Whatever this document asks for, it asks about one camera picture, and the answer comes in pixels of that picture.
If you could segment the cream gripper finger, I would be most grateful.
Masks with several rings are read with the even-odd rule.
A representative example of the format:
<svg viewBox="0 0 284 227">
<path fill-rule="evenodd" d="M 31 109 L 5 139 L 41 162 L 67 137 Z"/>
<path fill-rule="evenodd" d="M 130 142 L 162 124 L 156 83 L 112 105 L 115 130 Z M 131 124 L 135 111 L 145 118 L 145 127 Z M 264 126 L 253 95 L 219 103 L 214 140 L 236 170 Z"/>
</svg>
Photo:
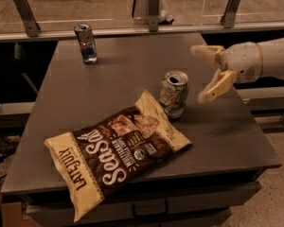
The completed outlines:
<svg viewBox="0 0 284 227">
<path fill-rule="evenodd" d="M 236 72 L 218 69 L 212 79 L 204 85 L 203 90 L 198 94 L 198 102 L 205 104 L 224 95 L 233 87 L 237 79 L 238 74 Z"/>
<path fill-rule="evenodd" d="M 193 45 L 190 51 L 193 56 L 217 63 L 225 48 L 221 45 Z"/>
</svg>

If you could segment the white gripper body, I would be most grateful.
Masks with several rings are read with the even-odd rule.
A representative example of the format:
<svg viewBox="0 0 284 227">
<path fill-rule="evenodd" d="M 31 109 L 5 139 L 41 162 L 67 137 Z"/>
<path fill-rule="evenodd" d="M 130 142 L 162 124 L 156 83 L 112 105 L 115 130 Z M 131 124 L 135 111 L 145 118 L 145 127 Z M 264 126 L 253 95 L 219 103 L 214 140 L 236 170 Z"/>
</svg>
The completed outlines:
<svg viewBox="0 0 284 227">
<path fill-rule="evenodd" d="M 262 73 L 262 53 L 256 43 L 234 44 L 220 54 L 223 71 L 236 73 L 236 83 L 255 82 Z"/>
</svg>

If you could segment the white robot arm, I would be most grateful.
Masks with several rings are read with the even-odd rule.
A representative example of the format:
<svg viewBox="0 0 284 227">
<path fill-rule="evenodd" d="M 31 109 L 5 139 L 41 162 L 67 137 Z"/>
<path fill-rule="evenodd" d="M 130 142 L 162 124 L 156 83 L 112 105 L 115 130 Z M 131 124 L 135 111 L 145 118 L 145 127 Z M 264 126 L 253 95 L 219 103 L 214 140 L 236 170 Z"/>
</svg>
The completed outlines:
<svg viewBox="0 0 284 227">
<path fill-rule="evenodd" d="M 251 83 L 268 77 L 284 80 L 284 38 L 233 44 L 228 48 L 193 45 L 190 51 L 193 56 L 218 66 L 212 80 L 198 94 L 199 103 L 215 100 L 235 83 Z"/>
</svg>

